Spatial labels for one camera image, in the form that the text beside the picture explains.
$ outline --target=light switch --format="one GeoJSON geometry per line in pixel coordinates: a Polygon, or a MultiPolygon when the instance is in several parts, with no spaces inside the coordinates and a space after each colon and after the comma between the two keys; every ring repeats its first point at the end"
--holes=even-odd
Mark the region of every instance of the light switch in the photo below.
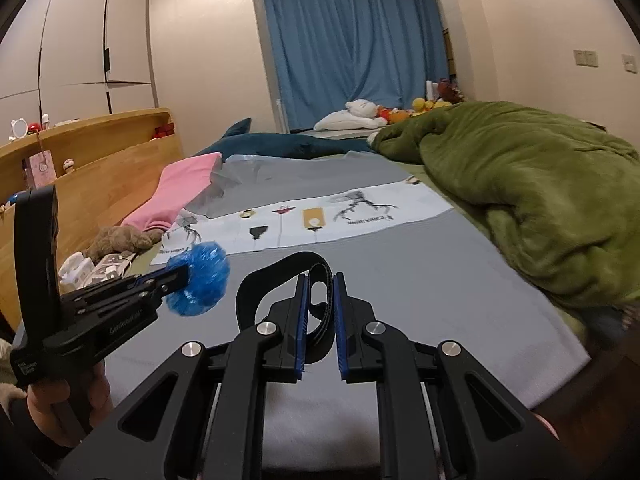
{"type": "Polygon", "coordinates": [[[574,50],[575,63],[578,66],[587,66],[587,60],[584,57],[583,50],[574,50]]]}
{"type": "Polygon", "coordinates": [[[622,55],[622,61],[625,64],[625,70],[633,74],[638,73],[638,66],[636,65],[636,58],[634,56],[622,55]]]}
{"type": "Polygon", "coordinates": [[[587,66],[597,67],[598,63],[598,53],[593,50],[585,50],[584,51],[584,59],[587,62],[587,66]]]}

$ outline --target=curtain fold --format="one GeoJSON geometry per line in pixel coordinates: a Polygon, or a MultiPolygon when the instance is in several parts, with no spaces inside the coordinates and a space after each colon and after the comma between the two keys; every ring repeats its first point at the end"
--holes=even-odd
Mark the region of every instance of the curtain fold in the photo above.
{"type": "Polygon", "coordinates": [[[447,77],[436,0],[264,0],[291,128],[347,101],[410,107],[447,77]]]}

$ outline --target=cabinet door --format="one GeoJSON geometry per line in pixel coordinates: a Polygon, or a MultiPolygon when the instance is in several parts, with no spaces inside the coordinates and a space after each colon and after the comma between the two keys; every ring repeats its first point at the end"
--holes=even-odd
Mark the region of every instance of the cabinet door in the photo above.
{"type": "Polygon", "coordinates": [[[51,0],[42,37],[40,88],[104,83],[106,0],[51,0]]]}
{"type": "Polygon", "coordinates": [[[37,90],[0,99],[0,146],[6,144],[9,136],[13,135],[11,121],[20,118],[27,121],[27,124],[40,122],[40,99],[37,90]]]}
{"type": "Polygon", "coordinates": [[[107,1],[107,81],[151,83],[146,24],[146,0],[107,1]]]}
{"type": "Polygon", "coordinates": [[[155,107],[150,84],[107,83],[107,86],[114,114],[155,107]]]}
{"type": "Polygon", "coordinates": [[[49,0],[27,0],[0,43],[0,98],[38,89],[38,58],[49,0]]]}
{"type": "Polygon", "coordinates": [[[50,126],[71,119],[109,115],[104,83],[65,85],[40,89],[42,113],[49,114],[50,126]]]}

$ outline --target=green comforter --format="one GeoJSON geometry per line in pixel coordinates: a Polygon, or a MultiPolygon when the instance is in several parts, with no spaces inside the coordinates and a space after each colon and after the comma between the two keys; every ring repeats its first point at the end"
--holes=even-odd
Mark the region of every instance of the green comforter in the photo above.
{"type": "Polygon", "coordinates": [[[373,148],[422,163],[557,304],[640,300],[640,160],[588,123],[466,102],[383,128],[373,148]]]}

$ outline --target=hand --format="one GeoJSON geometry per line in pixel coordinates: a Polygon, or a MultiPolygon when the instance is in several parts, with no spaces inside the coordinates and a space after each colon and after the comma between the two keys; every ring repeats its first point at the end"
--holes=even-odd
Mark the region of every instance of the hand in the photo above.
{"type": "MultiPolygon", "coordinates": [[[[87,397],[93,410],[89,415],[89,424],[95,428],[113,409],[111,387],[104,376],[104,362],[94,367],[94,378],[87,388],[87,397]]],[[[74,442],[62,429],[51,408],[52,404],[69,398],[70,389],[66,381],[41,380],[31,384],[27,390],[27,407],[38,429],[59,446],[73,447],[74,442]]]]}

